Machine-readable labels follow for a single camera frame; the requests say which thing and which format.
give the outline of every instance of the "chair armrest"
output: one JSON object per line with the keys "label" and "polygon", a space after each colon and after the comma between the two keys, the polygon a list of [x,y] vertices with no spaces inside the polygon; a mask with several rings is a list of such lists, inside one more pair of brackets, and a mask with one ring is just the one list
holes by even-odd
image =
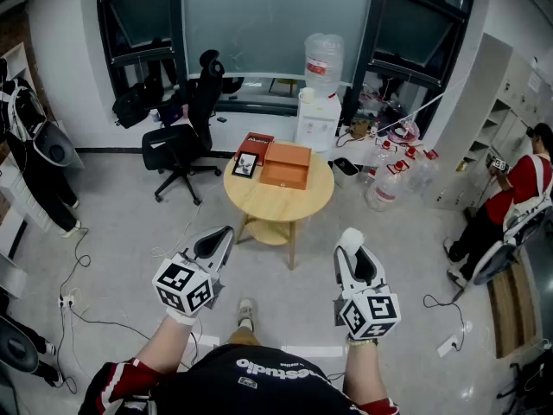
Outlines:
{"label": "chair armrest", "polygon": [[149,144],[159,144],[170,140],[181,139],[190,132],[194,133],[188,124],[178,124],[177,126],[170,126],[169,128],[148,132],[146,139]]}

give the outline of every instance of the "framed photo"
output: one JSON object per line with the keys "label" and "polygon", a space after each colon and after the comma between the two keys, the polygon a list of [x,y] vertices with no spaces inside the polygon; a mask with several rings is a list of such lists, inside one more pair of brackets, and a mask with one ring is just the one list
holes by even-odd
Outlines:
{"label": "framed photo", "polygon": [[244,176],[246,178],[253,177],[253,171],[256,168],[258,154],[250,154],[249,152],[240,152],[236,159],[236,164],[232,170],[234,176]]}

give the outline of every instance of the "brick wall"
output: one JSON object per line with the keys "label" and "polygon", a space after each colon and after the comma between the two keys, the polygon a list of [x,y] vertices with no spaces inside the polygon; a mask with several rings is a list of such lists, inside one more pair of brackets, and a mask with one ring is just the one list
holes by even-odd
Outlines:
{"label": "brick wall", "polygon": [[[48,99],[46,98],[46,94],[44,93],[41,78],[36,70],[36,59],[31,42],[29,17],[25,7],[23,6],[15,8],[14,10],[0,16],[0,56],[6,54],[10,49],[17,46],[21,42],[25,44],[25,54],[27,55],[29,70],[31,72],[33,83],[35,83],[38,99],[40,100],[42,106],[46,108],[49,116],[51,109]],[[0,144],[0,163],[3,162],[9,152],[10,149],[4,141]],[[2,223],[2,220],[8,213],[9,209],[9,202],[2,194],[0,194],[0,223]]]}

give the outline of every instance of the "office chair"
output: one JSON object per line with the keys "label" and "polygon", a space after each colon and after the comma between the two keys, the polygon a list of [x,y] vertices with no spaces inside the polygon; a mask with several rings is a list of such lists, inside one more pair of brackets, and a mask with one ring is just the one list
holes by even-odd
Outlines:
{"label": "office chair", "polygon": [[154,193],[156,201],[162,201],[160,193],[174,180],[182,177],[186,183],[194,204],[201,200],[196,196],[188,176],[197,172],[213,171],[221,175],[217,166],[193,166],[190,163],[210,150],[213,146],[209,133],[209,118],[223,88],[225,69],[217,61],[219,52],[208,50],[200,57],[202,71],[198,80],[188,82],[188,124],[180,124],[148,132],[142,139],[143,159],[146,169],[161,174],[165,169],[173,174]]}

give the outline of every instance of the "white cube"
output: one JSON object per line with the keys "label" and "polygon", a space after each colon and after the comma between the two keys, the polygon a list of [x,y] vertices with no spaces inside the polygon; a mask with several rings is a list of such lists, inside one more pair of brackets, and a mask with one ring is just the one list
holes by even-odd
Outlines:
{"label": "white cube", "polygon": [[175,256],[164,259],[152,284],[160,301],[191,316],[213,298],[211,276],[194,263],[182,263]]}
{"label": "white cube", "polygon": [[401,321],[396,294],[365,290],[347,300],[340,316],[355,340],[382,338]]}

